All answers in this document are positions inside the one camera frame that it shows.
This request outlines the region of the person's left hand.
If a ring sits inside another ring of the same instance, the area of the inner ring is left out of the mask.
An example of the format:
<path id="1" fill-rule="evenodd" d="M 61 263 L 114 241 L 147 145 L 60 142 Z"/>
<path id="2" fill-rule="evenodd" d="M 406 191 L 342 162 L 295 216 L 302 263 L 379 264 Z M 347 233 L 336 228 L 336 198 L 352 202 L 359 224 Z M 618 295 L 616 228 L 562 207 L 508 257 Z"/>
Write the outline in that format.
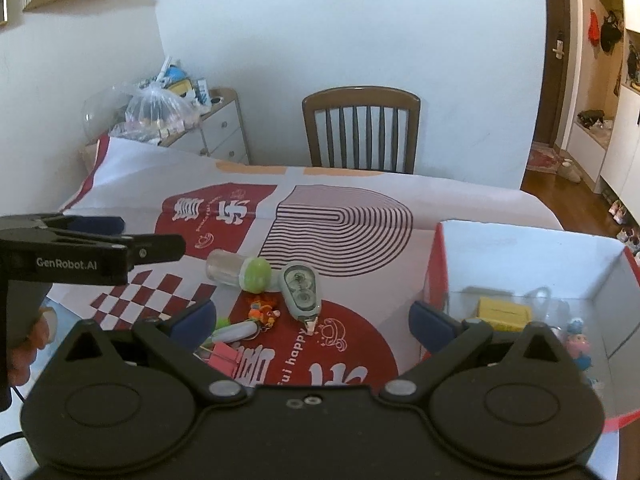
<path id="1" fill-rule="evenodd" d="M 50 344 L 58 330 L 58 316 L 50 307 L 41 308 L 37 321 L 26 339 L 8 351 L 8 379 L 11 387 L 25 385 L 30 377 L 30 367 L 37 352 Z"/>

